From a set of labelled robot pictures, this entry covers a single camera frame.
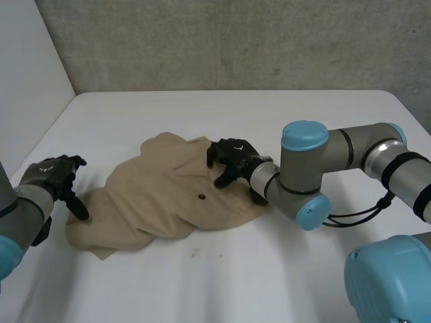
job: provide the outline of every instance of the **blue joint cover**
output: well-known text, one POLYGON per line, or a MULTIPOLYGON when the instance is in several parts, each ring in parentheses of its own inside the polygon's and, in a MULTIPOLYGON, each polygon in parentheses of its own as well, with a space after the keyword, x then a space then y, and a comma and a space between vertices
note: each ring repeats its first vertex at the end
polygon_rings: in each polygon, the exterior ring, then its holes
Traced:
POLYGON ((407 137, 404 135, 403 129, 401 129, 401 127, 396 123, 388 122, 388 124, 395 128, 395 130, 398 132, 399 136, 401 137, 401 140, 403 141, 404 145, 407 146, 407 137))
POLYGON ((328 141, 327 127, 317 121, 295 121, 283 129, 281 146, 289 151, 308 151, 328 141))
POLYGON ((24 253, 21 247, 5 236, 0 236, 0 281, 20 264, 24 253))
POLYGON ((431 322, 431 252, 395 236, 356 248, 344 267, 345 290, 361 322, 431 322))
POLYGON ((320 226, 331 213, 332 204, 326 195, 318 195, 309 200, 296 214, 295 223, 306 231, 320 226))

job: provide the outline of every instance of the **white table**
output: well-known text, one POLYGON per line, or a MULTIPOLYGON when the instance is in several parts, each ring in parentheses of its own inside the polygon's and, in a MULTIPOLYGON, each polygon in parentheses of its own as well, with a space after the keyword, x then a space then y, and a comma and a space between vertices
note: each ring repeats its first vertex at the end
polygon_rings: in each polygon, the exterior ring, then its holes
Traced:
MULTIPOLYGON (((295 120, 328 129, 395 122, 409 148, 431 158, 431 140, 401 103, 380 91, 117 92, 76 97, 12 178, 32 162, 79 154, 88 165, 75 189, 103 186, 114 167, 162 131, 186 139, 249 140, 279 160, 281 130, 295 120)), ((359 170, 329 174, 322 191, 334 213, 361 211, 384 195, 359 170)), ((157 239, 105 261, 67 244, 57 203, 49 239, 2 282, 0 322, 358 322, 343 266, 356 246, 428 231, 400 200, 351 229, 305 232, 277 211, 226 231, 157 239)))

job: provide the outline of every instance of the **khaki fabric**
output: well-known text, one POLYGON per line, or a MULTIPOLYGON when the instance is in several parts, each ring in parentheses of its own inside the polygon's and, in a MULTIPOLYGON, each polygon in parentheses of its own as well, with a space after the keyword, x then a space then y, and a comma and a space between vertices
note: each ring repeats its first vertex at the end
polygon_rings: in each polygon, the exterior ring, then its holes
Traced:
POLYGON ((90 218, 69 215, 69 243, 105 259, 156 237, 183 238, 197 227, 228 229, 262 214, 265 207, 253 204, 245 183, 214 187, 223 166, 207 168, 209 146, 205 137, 185 141, 172 133, 144 142, 141 155, 118 165, 104 188, 80 196, 90 218))

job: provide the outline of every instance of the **robotic arm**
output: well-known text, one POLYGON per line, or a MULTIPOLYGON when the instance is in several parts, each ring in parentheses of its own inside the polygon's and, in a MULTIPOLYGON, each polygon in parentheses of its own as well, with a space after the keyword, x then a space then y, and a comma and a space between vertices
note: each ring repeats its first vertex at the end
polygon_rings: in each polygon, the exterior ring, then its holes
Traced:
MULTIPOLYGON (((226 164, 216 186, 246 178, 255 202, 268 201, 305 230, 331 218, 331 201, 321 193, 323 174, 354 168, 388 190, 381 200, 385 206, 398 196, 431 223, 431 164, 406 143, 396 124, 328 131, 318 122, 297 121, 283 130, 280 167, 254 149, 232 157, 231 146, 247 147, 241 140, 214 143, 208 155, 226 164)), ((431 322, 431 234, 395 236, 356 248, 345 264, 345 288, 362 323, 431 322)))
POLYGON ((0 164, 0 280, 21 262, 30 246, 48 237, 55 201, 65 201, 78 219, 88 219, 86 207, 72 191, 75 173, 84 165, 79 156, 46 159, 30 165, 20 185, 12 188, 0 164))

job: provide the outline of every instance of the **gray wall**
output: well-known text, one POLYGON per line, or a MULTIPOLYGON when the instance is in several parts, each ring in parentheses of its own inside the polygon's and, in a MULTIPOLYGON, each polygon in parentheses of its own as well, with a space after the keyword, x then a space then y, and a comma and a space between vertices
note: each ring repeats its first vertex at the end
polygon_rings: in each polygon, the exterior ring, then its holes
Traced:
POLYGON ((430 0, 36 0, 77 93, 385 89, 431 131, 430 0))

